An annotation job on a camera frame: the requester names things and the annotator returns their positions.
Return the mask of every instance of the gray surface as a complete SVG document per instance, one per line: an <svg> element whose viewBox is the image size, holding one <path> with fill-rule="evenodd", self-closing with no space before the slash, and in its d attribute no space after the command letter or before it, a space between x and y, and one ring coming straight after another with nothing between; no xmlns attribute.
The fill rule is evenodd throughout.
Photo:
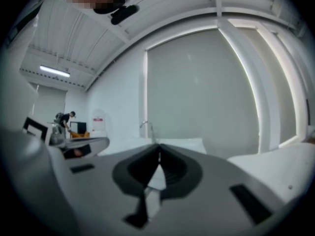
<svg viewBox="0 0 315 236"><path fill-rule="evenodd" d="M138 199L122 193L112 172L118 162L150 146L67 161L57 148L47 151L39 139L22 133L2 132L0 146L11 180L29 209L49 226L73 235L79 234L77 227L87 236L235 235L253 227L228 190L235 184L244 184L272 211L283 206L272 191L233 164L169 146L195 159L203 179L187 197L162 202L152 222L139 230L123 221L134 213ZM95 168L77 174L70 170L87 163Z"/></svg>
<svg viewBox="0 0 315 236"><path fill-rule="evenodd" d="M45 144L32 135L0 130L0 151L13 188L28 210L62 235L80 235ZM55 153L62 156L58 149Z"/></svg>
<svg viewBox="0 0 315 236"><path fill-rule="evenodd" d="M250 82L219 30L186 35L148 52L148 120L159 138L202 138L209 155L258 152Z"/></svg>
<svg viewBox="0 0 315 236"><path fill-rule="evenodd" d="M83 230L89 235L190 236L240 233L251 228L252 223L228 188L241 183L270 210L277 211L283 206L271 190L231 163L177 148L177 151L195 159L202 166L203 179L200 185L184 199L164 201L152 222L143 230L136 229L122 219L135 211L138 199L120 191L112 180L112 170L118 162L143 149L67 161L69 167L85 163L95 166L94 170L73 175L77 191L81 193L76 197L76 209L82 214L88 214L86 219L91 221L91 225Z"/></svg>
<svg viewBox="0 0 315 236"><path fill-rule="evenodd" d="M242 32L253 47L257 49L268 71L272 75L280 107L280 143L283 143L296 136L295 109L289 83L277 57L262 36L255 29L239 29L239 31Z"/></svg>

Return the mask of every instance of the white wall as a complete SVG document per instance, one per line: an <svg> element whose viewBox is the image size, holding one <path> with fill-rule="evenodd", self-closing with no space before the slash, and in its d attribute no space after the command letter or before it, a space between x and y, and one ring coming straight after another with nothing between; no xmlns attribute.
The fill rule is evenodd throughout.
<svg viewBox="0 0 315 236"><path fill-rule="evenodd" d="M102 109L112 120L113 129L108 134L111 144L139 137L139 76L142 65L141 45L137 45L121 56L88 91L88 129L92 128L93 110Z"/></svg>
<svg viewBox="0 0 315 236"><path fill-rule="evenodd" d="M92 126L90 120L92 120L93 110L102 109L112 120L113 129L111 134L109 134L111 143L122 143L128 138L140 137L142 133L139 131L139 124L144 120L144 116L142 115L143 93L141 92L144 77L144 50L149 48L150 45L156 44L157 39L162 41L168 38L170 34L176 35L183 32L187 34L187 31L191 31L191 29L200 28L201 30L201 28L205 28L211 21L215 20L216 18L205 16L173 24L138 42L120 56L119 59L116 60L116 63L111 65L88 91L88 128ZM240 50L243 50L244 53L247 52L247 50L244 50L244 47L240 48ZM259 59L254 61L250 60L248 64L258 61ZM259 90L266 90L266 88L269 88L269 85L259 87ZM264 101L264 103L265 102L270 104L273 101L267 100Z"/></svg>

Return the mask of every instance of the white panel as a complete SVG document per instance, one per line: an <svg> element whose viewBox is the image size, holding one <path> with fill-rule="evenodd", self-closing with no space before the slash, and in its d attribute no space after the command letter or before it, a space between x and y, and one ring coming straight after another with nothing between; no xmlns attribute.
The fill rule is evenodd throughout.
<svg viewBox="0 0 315 236"><path fill-rule="evenodd" d="M66 91L39 86L38 94L39 96L35 101L34 116L41 121L53 122L57 113L64 112Z"/></svg>
<svg viewBox="0 0 315 236"><path fill-rule="evenodd" d="M218 30L148 51L148 120L162 139L203 138L211 155L258 153L252 88Z"/></svg>
<svg viewBox="0 0 315 236"><path fill-rule="evenodd" d="M278 102L280 103L280 143L283 143L296 136L295 110L288 81L275 54L261 35L254 29L239 29L239 31L241 31L257 49L266 67L272 74L273 83L276 86Z"/></svg>
<svg viewBox="0 0 315 236"><path fill-rule="evenodd" d="M298 144L261 155L229 158L254 178L258 179L285 203L303 195L315 172L315 146Z"/></svg>
<svg viewBox="0 0 315 236"><path fill-rule="evenodd" d="M88 130L92 130L95 109L102 109L110 121L107 125L110 149L126 138L139 137L139 74L143 54L134 48L122 55L106 75L88 92Z"/></svg>
<svg viewBox="0 0 315 236"><path fill-rule="evenodd" d="M78 123L71 122L70 123L70 128L71 128L71 131L73 131L74 133L78 133Z"/></svg>

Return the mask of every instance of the black slot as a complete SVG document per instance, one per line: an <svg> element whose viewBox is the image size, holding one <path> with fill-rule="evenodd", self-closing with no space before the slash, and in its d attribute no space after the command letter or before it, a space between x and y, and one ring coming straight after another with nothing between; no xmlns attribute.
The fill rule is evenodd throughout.
<svg viewBox="0 0 315 236"><path fill-rule="evenodd" d="M244 185L230 187L231 192L241 203L244 210L255 224L259 224L272 215L269 211Z"/></svg>
<svg viewBox="0 0 315 236"><path fill-rule="evenodd" d="M75 167L71 167L71 171L72 173L76 174L76 173L80 173L80 172L83 172L83 171L88 171L88 170L91 170L91 169L94 169L94 165L92 164L85 164L85 165L80 165L80 166L75 166Z"/></svg>
<svg viewBox="0 0 315 236"><path fill-rule="evenodd" d="M79 151L81 151L82 156L86 156L88 154L91 153L91 147L89 144L84 145L82 147L77 147L77 148L72 148L69 150L66 150L63 152L63 156L65 159L71 159L71 158L78 158L75 154L74 154L74 150L77 149Z"/></svg>
<svg viewBox="0 0 315 236"><path fill-rule="evenodd" d="M310 114L310 104L309 104L309 100L306 100L306 107L307 107L307 120L308 120L308 124L311 125L311 114Z"/></svg>

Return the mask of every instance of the white roller shade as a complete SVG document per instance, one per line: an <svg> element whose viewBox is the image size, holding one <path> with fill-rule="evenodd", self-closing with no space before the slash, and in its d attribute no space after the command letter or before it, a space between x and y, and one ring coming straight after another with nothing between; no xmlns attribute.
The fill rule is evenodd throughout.
<svg viewBox="0 0 315 236"><path fill-rule="evenodd" d="M53 122L57 113L64 112L66 91L39 85L34 116L41 121Z"/></svg>
<svg viewBox="0 0 315 236"><path fill-rule="evenodd" d="M202 138L222 158L258 152L258 117L247 75L219 30L148 52L148 120L160 138Z"/></svg>

